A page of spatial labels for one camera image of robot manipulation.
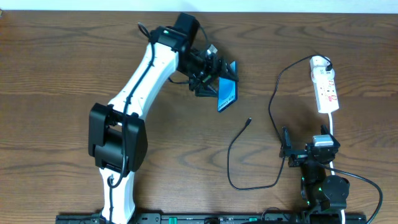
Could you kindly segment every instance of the white cord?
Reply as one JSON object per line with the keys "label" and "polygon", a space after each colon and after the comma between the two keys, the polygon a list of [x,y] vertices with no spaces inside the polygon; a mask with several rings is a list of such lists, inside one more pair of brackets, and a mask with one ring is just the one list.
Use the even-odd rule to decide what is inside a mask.
{"label": "white cord", "polygon": [[[333,135],[333,118],[331,117],[331,113],[328,113],[329,115],[329,132],[331,135]],[[329,166],[330,168],[334,169],[333,167],[333,161],[329,162]],[[344,210],[341,210],[341,224],[345,224],[346,223],[346,214],[344,212]]]}

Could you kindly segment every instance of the power strip outlet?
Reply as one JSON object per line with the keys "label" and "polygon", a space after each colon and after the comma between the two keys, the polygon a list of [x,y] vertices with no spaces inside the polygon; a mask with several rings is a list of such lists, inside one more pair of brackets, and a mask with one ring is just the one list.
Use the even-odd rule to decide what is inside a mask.
{"label": "power strip outlet", "polygon": [[311,79],[319,113],[331,113],[339,108],[334,80],[335,71],[333,69],[326,71],[329,64],[321,56],[314,56],[310,60]]}

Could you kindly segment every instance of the white backdrop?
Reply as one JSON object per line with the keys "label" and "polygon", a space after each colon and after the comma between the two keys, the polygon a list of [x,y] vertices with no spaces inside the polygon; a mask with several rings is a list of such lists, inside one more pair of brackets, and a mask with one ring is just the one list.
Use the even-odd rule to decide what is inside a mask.
{"label": "white backdrop", "polygon": [[398,0],[0,0],[3,10],[398,13]]}

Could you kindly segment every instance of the wood surface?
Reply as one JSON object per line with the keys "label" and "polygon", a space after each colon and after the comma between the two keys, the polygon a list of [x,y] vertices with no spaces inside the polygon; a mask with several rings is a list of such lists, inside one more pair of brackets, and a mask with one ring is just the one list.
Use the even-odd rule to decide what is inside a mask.
{"label": "wood surface", "polygon": [[[266,111],[279,72],[310,54],[327,55],[336,70],[341,143],[335,167],[380,185],[384,203],[374,223],[398,223],[398,16],[365,14],[193,13],[220,54],[239,62],[239,100],[222,113],[216,99],[196,98],[166,83],[147,117],[148,153],[136,173],[139,208],[163,212],[298,211],[300,170],[283,170],[267,190],[238,192],[226,176],[226,150],[248,117],[252,123],[231,153],[240,187],[271,184],[279,141]],[[174,12],[6,11],[0,19],[0,223],[54,223],[60,213],[103,206],[103,185],[88,155],[88,113],[130,79],[149,29],[174,24]],[[195,46],[204,44],[201,33]],[[309,62],[286,72],[272,104],[294,147],[318,134]],[[175,80],[185,80],[176,73]],[[350,212],[368,217],[374,187],[351,182]]]}

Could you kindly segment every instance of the white power strip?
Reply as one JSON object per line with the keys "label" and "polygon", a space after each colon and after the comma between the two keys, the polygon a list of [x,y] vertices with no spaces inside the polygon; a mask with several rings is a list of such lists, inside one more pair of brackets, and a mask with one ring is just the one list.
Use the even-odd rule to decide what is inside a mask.
{"label": "white power strip", "polygon": [[331,113],[338,109],[337,92],[335,85],[335,71],[326,70],[330,64],[321,56],[314,56],[310,60],[311,79],[315,89],[315,98],[319,113]]}

